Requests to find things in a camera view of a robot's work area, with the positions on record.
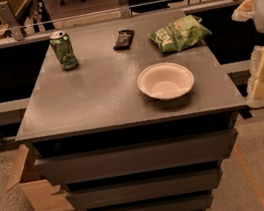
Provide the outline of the green jalapeno chip bag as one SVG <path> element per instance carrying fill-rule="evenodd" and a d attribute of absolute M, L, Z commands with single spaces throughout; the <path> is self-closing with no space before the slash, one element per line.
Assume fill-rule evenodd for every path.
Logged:
<path fill-rule="evenodd" d="M 201 24 L 201 18 L 187 15 L 176 19 L 149 35 L 153 43 L 163 53 L 180 52 L 211 35 L 211 31 Z"/>

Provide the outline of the white paper bowl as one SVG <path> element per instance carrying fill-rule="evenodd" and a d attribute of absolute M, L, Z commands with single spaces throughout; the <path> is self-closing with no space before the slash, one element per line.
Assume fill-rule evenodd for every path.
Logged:
<path fill-rule="evenodd" d="M 142 93 L 158 100 L 172 100 L 188 94 L 194 85 L 194 75 L 176 63 L 157 63 L 143 70 L 137 85 Z"/>

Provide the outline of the dark snack bar wrapper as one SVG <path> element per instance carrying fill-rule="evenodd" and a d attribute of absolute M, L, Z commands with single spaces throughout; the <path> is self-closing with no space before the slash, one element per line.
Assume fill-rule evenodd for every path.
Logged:
<path fill-rule="evenodd" d="M 135 33 L 133 30 L 120 30 L 120 32 L 118 33 L 117 41 L 114 45 L 114 50 L 122 51 L 129 49 L 131 47 L 134 34 Z"/>

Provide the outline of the grey drawer cabinet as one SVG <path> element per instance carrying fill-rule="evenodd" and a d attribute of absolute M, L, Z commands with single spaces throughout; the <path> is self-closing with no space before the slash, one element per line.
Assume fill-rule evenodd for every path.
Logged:
<path fill-rule="evenodd" d="M 71 71 L 46 54 L 17 136 L 75 211 L 211 205 L 246 104 L 205 44 L 167 57 L 152 43 L 149 35 L 178 17 L 164 11 L 73 28 L 79 64 Z M 131 47 L 114 50 L 125 29 L 135 33 Z M 190 92 L 166 101 L 142 93 L 140 73 L 169 61 L 194 75 Z"/>

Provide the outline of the green soda can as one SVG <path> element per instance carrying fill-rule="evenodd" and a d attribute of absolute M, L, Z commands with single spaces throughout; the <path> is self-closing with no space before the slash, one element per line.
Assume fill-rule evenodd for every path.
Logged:
<path fill-rule="evenodd" d="M 71 39 L 67 33 L 56 30 L 50 35 L 49 41 L 59 63 L 61 64 L 61 68 L 66 71 L 77 67 L 79 62 L 74 55 Z"/>

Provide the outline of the cardboard box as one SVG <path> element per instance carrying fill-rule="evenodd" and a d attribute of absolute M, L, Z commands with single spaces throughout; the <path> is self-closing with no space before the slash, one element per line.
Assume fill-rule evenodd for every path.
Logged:
<path fill-rule="evenodd" d="M 34 169 L 35 152 L 21 144 L 15 155 L 6 191 L 18 186 L 35 211 L 72 211 L 61 186 L 52 186 Z"/>

